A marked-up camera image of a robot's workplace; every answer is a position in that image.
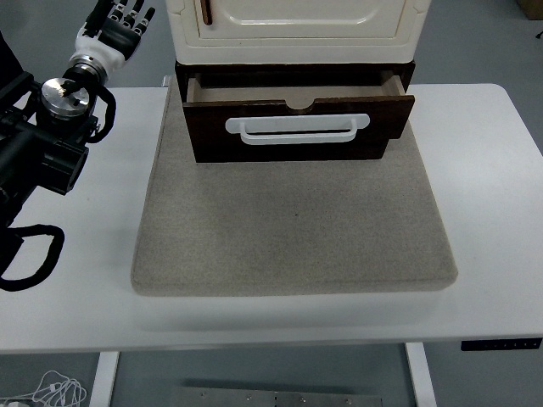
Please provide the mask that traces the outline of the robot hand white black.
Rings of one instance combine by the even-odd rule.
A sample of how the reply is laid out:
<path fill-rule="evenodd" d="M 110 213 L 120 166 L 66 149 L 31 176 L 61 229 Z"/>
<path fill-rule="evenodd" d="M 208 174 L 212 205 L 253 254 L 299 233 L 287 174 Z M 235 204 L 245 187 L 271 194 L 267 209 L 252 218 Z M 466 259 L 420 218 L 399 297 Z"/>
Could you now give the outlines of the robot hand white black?
<path fill-rule="evenodd" d="M 122 68 L 137 51 L 154 17 L 155 8 L 140 14 L 144 2 L 98 1 L 77 33 L 70 64 L 91 66 L 108 76 Z"/>

